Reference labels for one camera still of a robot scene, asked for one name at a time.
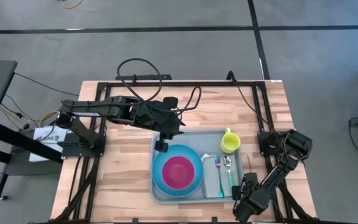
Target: plastic tray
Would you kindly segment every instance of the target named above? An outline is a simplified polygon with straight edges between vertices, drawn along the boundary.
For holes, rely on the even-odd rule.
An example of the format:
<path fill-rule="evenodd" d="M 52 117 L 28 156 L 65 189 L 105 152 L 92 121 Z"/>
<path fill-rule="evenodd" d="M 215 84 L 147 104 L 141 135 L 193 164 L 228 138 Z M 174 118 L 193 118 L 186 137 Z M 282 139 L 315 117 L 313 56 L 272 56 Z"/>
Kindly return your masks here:
<path fill-rule="evenodd" d="M 176 135 L 172 140 L 166 140 L 166 142 L 171 144 L 184 144 L 193 148 L 200 157 L 204 154 L 209 155 L 225 155 L 222 152 L 219 144 L 224 135 L 224 130 L 205 130 L 205 131 L 185 131 L 183 134 Z M 156 134 L 152 138 L 151 143 L 151 162 L 154 160 L 154 157 L 159 153 L 154 150 L 155 141 L 159 138 L 159 134 Z M 236 160 L 236 169 L 239 177 L 239 183 L 241 183 L 242 176 L 244 171 L 242 169 L 242 159 L 241 152 L 237 150 L 232 154 Z M 211 202 L 232 202 L 232 198 L 205 198 L 202 186 L 200 185 L 198 189 L 190 194 L 189 196 L 182 198 L 175 198 L 164 194 L 158 187 L 154 184 L 150 174 L 150 193 L 155 201 L 158 203 L 164 204 L 175 204 L 175 203 L 211 203 Z"/>

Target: wooden table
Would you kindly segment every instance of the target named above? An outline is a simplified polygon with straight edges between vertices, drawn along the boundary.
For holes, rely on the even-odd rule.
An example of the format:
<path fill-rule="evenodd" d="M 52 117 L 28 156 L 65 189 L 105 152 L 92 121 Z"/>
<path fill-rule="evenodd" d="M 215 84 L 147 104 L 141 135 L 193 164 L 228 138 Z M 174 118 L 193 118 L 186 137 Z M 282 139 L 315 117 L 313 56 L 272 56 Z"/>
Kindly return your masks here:
<path fill-rule="evenodd" d="M 97 84 L 96 81 L 83 82 L 79 100 L 93 101 Z M 283 83 L 266 81 L 266 87 L 276 130 L 286 131 L 294 128 Z M 156 89 L 157 87 L 134 88 L 143 98 L 150 97 Z M 192 89 L 183 86 L 163 87 L 156 100 L 162 100 L 165 96 L 175 96 L 179 99 L 178 107 L 182 108 L 188 101 Z M 249 104 L 253 106 L 251 87 L 244 86 L 241 90 Z M 244 103 L 237 87 L 204 86 L 202 91 L 197 109 L 183 114 L 183 122 L 186 124 L 183 130 L 230 127 L 241 137 L 239 150 L 242 154 L 244 172 L 249 172 L 247 160 L 249 156 L 252 171 L 258 173 L 259 180 L 262 180 L 267 175 L 267 171 L 257 144 L 256 133 L 259 127 L 256 114 Z M 132 96 L 125 87 L 113 87 L 111 96 L 118 95 Z M 264 114 L 262 97 L 259 97 L 259 100 Z M 83 118 L 82 121 L 85 125 L 90 123 L 88 118 Z M 149 192 L 150 142 L 156 132 L 109 122 L 107 127 L 108 140 L 99 165 L 92 222 L 131 222 L 132 218 L 139 218 L 140 222 L 210 222 L 211 217 L 217 217 L 220 222 L 234 221 L 233 203 L 161 205 L 154 202 Z M 63 163 L 51 218 L 58 216 L 67 205 L 76 161 L 77 158 L 69 158 Z M 75 192 L 78 186 L 78 180 L 76 181 Z M 315 217 L 316 212 L 303 164 L 299 164 L 296 170 L 287 176 L 287 185 L 306 213 Z M 86 196 L 85 194 L 81 204 L 80 218 L 85 214 Z M 280 208 L 285 215 L 281 193 L 278 193 L 278 197 Z M 250 218 L 250 221 L 272 220 L 274 220 L 272 203 L 263 214 Z"/>

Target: yellow mug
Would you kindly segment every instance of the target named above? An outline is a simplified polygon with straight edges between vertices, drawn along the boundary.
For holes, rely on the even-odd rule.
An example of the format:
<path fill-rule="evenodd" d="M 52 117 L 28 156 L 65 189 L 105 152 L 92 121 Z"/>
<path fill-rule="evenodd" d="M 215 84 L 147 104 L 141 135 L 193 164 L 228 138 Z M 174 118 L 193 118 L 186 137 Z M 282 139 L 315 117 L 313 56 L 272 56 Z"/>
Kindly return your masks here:
<path fill-rule="evenodd" d="M 226 128 L 225 134 L 221 141 L 222 151 L 228 154 L 233 153 L 240 147 L 240 144 L 240 137 L 230 132 L 230 128 Z"/>

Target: pink bowl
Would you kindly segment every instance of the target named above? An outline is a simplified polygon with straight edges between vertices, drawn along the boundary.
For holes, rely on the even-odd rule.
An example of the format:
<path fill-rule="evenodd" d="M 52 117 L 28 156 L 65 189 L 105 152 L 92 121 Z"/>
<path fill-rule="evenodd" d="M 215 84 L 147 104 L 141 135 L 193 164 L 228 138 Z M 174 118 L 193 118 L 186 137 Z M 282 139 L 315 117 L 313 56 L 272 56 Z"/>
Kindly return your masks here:
<path fill-rule="evenodd" d="M 174 190 L 187 188 L 194 180 L 193 164 L 183 156 L 174 156 L 167 160 L 162 167 L 164 182 Z"/>

